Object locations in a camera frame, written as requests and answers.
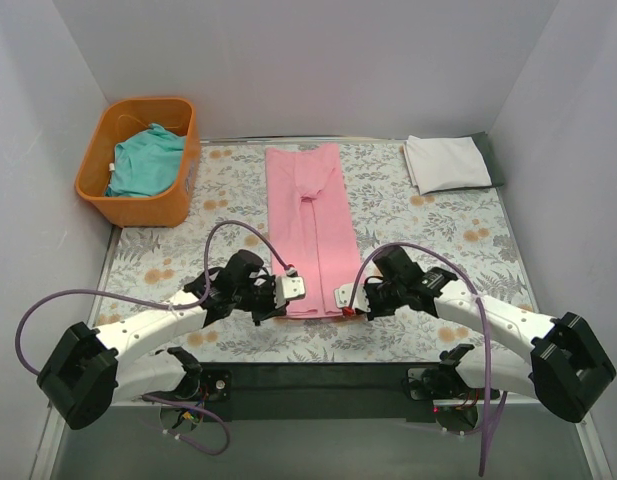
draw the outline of pink cloth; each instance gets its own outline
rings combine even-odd
[[[306,152],[266,150],[270,241],[304,278],[306,298],[288,316],[341,315],[335,289],[352,283],[361,266],[339,163],[339,146]],[[273,273],[283,268],[273,258]]]

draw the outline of leaf pattern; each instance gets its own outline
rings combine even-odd
[[[310,142],[275,145],[284,150],[316,148]],[[497,192],[474,190],[420,197],[410,184],[400,144],[341,144],[341,163],[357,244],[365,257],[390,241],[430,247],[459,265],[477,288],[515,305],[531,303],[519,258]],[[203,270],[204,242],[217,222],[245,221],[267,232],[265,145],[204,146],[186,221],[173,229],[126,228],[116,247],[107,290],[163,301]],[[217,232],[211,266],[247,248],[269,265],[265,245],[237,227]],[[438,265],[408,252],[422,268]],[[374,275],[371,264],[367,275]],[[99,322],[108,323],[144,308],[104,299]],[[456,324],[400,309],[394,317],[273,319],[255,327],[235,311],[169,346],[183,346],[201,361],[368,362],[435,361],[458,343],[483,342]],[[493,349],[503,349],[494,344]]]

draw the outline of folded white towel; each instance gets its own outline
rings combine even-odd
[[[404,146],[413,185],[419,193],[465,187],[489,187],[492,180],[481,153],[470,137],[429,138],[410,136]]]

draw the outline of orange plastic bin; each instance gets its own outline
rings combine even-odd
[[[154,197],[104,197],[110,182],[108,165],[115,161],[115,145],[158,123],[176,135],[186,135],[179,175],[172,186]],[[201,144],[195,107],[177,97],[131,98],[111,105],[99,125],[77,174],[75,188],[114,225],[174,227],[188,216]]]

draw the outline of folded pink clothing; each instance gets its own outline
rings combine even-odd
[[[304,278],[306,298],[291,302],[288,316],[341,315],[335,289],[352,283],[361,266],[352,226],[339,146],[306,152],[266,150],[270,241]],[[273,257],[273,273],[283,268]]]

